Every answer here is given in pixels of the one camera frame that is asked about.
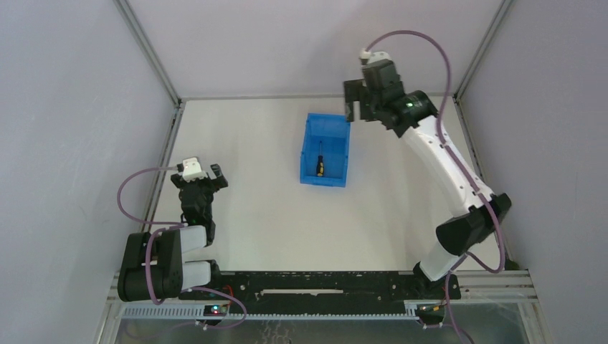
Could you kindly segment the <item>black yellow screwdriver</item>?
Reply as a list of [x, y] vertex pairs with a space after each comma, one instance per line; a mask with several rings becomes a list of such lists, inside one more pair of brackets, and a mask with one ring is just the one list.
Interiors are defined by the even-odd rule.
[[315, 172], [317, 177], [324, 176], [323, 143], [321, 141], [319, 142], [318, 158]]

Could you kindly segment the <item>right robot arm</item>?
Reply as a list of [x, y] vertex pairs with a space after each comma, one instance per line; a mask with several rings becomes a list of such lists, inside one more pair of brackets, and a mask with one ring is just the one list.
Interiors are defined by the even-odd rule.
[[379, 121], [419, 156], [438, 183], [452, 215], [436, 230], [436, 242], [414, 266], [422, 285], [431, 287], [462, 259], [471, 247], [495, 232], [512, 203], [485, 185], [452, 145], [439, 112], [426, 93], [408, 93], [389, 58], [365, 59], [363, 77], [343, 84], [346, 119], [359, 113], [366, 122]]

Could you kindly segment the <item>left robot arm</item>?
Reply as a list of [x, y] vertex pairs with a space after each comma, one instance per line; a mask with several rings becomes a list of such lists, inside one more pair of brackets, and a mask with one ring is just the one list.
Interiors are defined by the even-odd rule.
[[228, 181], [217, 164], [213, 177], [195, 158], [171, 168], [171, 182], [179, 191], [179, 221], [158, 221], [157, 230], [131, 234], [118, 275], [118, 296], [124, 302], [150, 300], [159, 305], [197, 287], [216, 287], [220, 280], [215, 260], [188, 260], [185, 256], [209, 247], [215, 239], [212, 202]]

